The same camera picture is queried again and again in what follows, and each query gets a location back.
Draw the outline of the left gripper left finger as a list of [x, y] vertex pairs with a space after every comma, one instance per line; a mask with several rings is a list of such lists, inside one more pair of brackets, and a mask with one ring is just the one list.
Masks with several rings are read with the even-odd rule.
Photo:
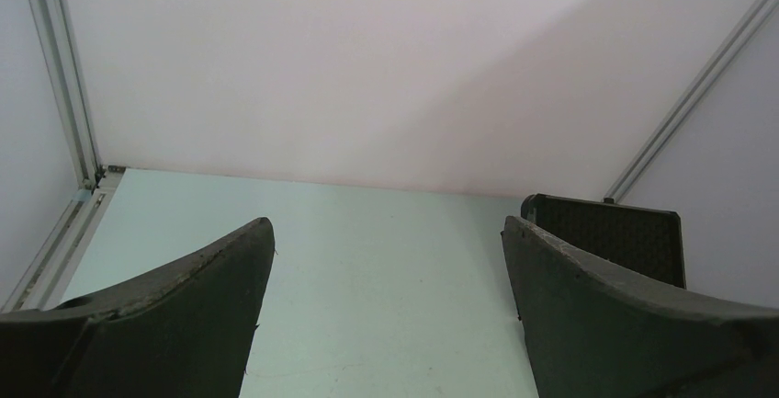
[[49, 310], [1, 317], [4, 397], [236, 397], [276, 254], [259, 218]]

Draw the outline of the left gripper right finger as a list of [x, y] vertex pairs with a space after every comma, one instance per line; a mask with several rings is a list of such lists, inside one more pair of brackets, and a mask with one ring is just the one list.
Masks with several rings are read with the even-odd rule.
[[542, 397], [775, 397], [778, 312], [648, 278], [510, 216], [502, 247]]

